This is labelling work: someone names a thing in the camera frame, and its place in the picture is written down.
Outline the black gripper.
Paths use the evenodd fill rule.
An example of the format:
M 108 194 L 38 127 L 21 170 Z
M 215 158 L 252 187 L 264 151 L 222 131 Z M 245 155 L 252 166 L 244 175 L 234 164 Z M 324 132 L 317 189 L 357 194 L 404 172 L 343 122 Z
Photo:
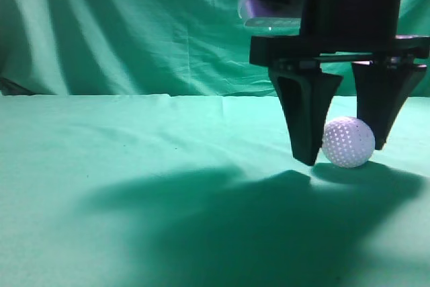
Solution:
M 276 60 L 314 60 L 346 52 L 427 58 L 429 37 L 400 35 L 400 0 L 304 0 L 298 33 L 251 38 L 249 62 L 269 67 Z M 420 64 L 387 65 L 372 61 L 351 64 L 357 94 L 357 117 L 372 130 L 375 149 L 386 144 L 405 101 L 424 78 Z M 286 120 L 292 156 L 313 166 L 322 147 L 327 113 L 343 77 L 322 69 L 271 68 L 268 71 Z

